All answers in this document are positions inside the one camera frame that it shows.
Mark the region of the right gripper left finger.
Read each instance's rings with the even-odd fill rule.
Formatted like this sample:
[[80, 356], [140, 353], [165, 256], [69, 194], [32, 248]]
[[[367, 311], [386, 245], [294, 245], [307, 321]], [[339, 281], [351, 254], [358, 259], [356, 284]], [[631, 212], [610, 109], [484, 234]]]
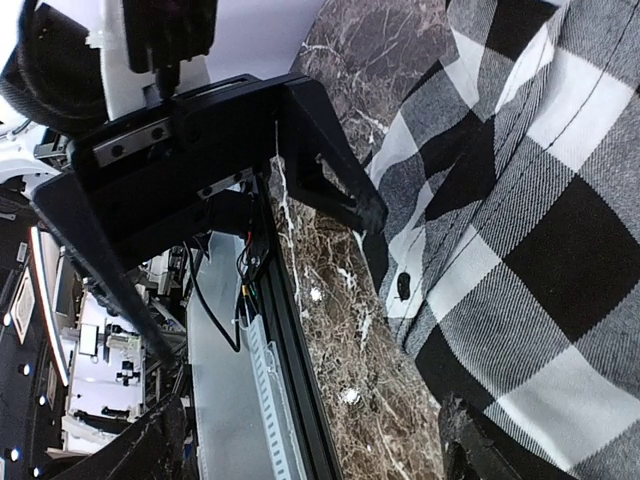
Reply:
[[168, 394], [98, 452], [56, 459], [44, 479], [186, 479], [186, 413], [179, 396]]

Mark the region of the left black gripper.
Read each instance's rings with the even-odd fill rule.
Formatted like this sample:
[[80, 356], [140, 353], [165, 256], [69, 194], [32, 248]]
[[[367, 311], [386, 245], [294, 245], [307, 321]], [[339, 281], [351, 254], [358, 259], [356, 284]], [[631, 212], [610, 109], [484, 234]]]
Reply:
[[240, 210], [225, 190], [265, 171], [298, 78], [237, 76], [105, 124], [70, 144], [71, 171], [33, 193], [54, 237], [166, 368], [176, 356], [125, 271], [208, 228], [217, 208]]

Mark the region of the black white checkered shirt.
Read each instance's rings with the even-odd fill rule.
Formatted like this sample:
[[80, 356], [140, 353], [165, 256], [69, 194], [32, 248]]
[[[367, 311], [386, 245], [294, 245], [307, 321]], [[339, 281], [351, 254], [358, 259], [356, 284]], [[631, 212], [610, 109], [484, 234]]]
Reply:
[[368, 168], [362, 250], [439, 412], [569, 479], [639, 475], [639, 5], [450, 1]]

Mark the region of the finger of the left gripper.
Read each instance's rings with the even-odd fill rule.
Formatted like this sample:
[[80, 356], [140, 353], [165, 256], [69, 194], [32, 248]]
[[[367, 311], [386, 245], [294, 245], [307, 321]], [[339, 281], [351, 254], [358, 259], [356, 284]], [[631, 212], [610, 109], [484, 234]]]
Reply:
[[381, 232], [387, 206], [352, 151], [324, 86], [291, 76], [280, 107], [279, 156], [288, 194], [359, 233]]

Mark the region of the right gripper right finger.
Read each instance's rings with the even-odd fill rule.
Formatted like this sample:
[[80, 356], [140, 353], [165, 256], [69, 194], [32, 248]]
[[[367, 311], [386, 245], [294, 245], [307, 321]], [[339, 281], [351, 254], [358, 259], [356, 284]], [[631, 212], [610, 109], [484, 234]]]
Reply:
[[569, 479], [531, 453], [469, 402], [447, 396], [438, 416], [447, 479]]

